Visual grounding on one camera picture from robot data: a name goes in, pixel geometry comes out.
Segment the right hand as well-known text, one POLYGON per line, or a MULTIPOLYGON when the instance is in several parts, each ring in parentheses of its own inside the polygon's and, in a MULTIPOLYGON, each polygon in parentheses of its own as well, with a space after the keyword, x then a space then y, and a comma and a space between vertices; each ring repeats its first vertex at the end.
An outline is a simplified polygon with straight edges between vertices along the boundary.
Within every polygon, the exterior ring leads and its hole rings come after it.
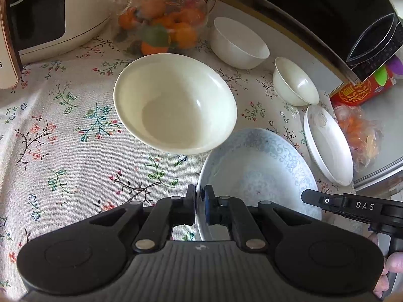
POLYGON ((373 289, 375 296, 383 298, 383 301, 402 301, 402 288, 390 292, 387 296, 385 295, 390 286, 394 286, 398 273, 402 273, 402 237, 392 237, 383 271, 373 289))

